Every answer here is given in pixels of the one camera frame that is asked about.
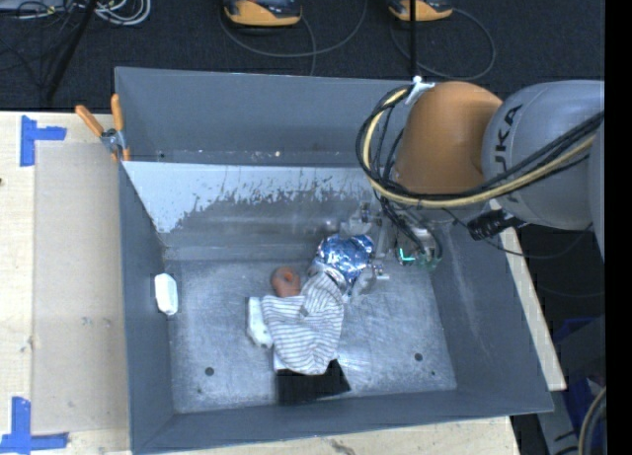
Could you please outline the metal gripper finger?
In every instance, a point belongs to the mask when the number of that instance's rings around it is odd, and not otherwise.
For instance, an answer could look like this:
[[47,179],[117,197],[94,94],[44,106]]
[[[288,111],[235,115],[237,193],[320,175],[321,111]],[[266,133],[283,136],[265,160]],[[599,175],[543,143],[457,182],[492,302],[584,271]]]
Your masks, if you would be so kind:
[[338,235],[344,239],[367,235],[373,226],[372,213],[368,204],[360,204],[350,214],[327,222],[325,235]]
[[389,280],[390,274],[384,269],[383,264],[368,265],[355,280],[351,294],[368,295]]

